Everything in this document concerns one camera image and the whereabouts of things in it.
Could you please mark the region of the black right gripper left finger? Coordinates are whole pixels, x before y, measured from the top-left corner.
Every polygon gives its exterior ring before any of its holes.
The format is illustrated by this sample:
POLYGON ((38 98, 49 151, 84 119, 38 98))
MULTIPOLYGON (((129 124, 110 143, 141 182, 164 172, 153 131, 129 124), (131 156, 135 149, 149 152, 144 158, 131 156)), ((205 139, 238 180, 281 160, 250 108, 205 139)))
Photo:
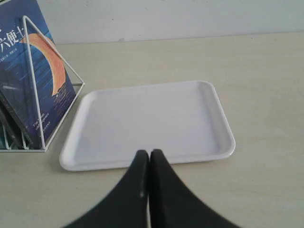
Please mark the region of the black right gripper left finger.
POLYGON ((117 185, 92 209, 66 225, 67 228, 146 228, 149 155, 135 157, 117 185))

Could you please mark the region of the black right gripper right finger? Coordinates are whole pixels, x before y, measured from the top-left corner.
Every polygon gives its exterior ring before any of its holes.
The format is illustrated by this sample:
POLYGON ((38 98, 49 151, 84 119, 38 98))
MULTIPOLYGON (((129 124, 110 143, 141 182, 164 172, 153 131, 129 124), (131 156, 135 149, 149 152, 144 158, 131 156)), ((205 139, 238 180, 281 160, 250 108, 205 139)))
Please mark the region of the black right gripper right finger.
POLYGON ((160 149, 150 154, 149 208, 152 228, 237 228, 184 184, 160 149))

